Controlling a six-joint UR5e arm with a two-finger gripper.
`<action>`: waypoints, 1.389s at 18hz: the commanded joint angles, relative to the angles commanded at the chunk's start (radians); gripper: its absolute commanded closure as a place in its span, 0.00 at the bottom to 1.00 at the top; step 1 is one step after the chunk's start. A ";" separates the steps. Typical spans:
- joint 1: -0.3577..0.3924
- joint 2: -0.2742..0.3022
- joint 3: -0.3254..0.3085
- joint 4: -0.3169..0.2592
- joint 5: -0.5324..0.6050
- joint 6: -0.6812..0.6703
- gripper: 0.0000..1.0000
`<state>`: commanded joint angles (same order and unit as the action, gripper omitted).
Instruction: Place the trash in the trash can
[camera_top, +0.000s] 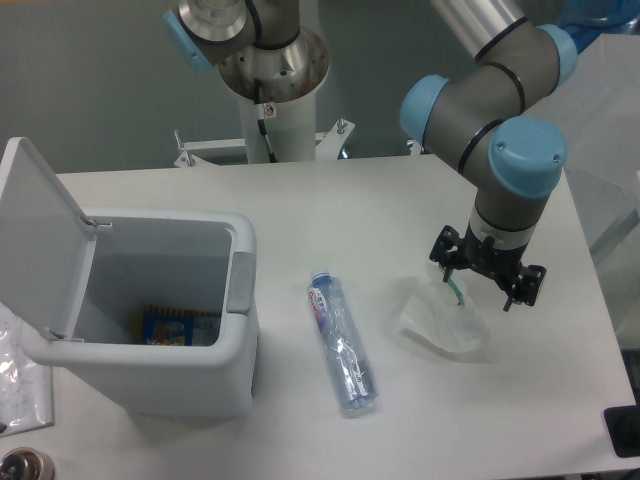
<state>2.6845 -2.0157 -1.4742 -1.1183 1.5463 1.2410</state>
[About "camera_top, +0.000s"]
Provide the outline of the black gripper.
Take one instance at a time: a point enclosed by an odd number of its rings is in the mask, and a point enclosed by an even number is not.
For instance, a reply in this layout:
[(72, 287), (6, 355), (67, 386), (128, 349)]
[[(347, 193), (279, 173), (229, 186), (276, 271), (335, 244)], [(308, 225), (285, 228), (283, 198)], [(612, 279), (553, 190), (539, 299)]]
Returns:
[(514, 304), (533, 307), (547, 273), (547, 269), (540, 265), (520, 265), (525, 249), (526, 245), (498, 249), (493, 239), (480, 241), (470, 227), (461, 243), (459, 233), (445, 225), (429, 259), (443, 271), (444, 283), (451, 279), (454, 270), (466, 269), (493, 280), (507, 295), (503, 311), (508, 312)]

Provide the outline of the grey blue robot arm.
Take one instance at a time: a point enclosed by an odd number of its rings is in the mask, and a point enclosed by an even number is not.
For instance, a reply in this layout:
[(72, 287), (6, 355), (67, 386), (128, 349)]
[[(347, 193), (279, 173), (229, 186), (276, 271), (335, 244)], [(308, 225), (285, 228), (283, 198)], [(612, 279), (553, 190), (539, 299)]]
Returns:
[[(574, 71), (577, 49), (554, 25), (533, 25), (512, 1), (438, 1), (436, 11), (477, 62), (459, 82), (418, 81), (399, 121), (477, 190), (467, 230), (444, 227), (430, 253), (446, 274), (472, 270), (507, 304), (533, 305), (546, 271), (523, 254), (567, 157), (562, 132), (527, 115)], [(217, 69), (239, 100), (252, 163), (317, 158), (315, 93), (328, 74), (323, 41), (295, 1), (181, 1), (163, 17), (198, 71)]]

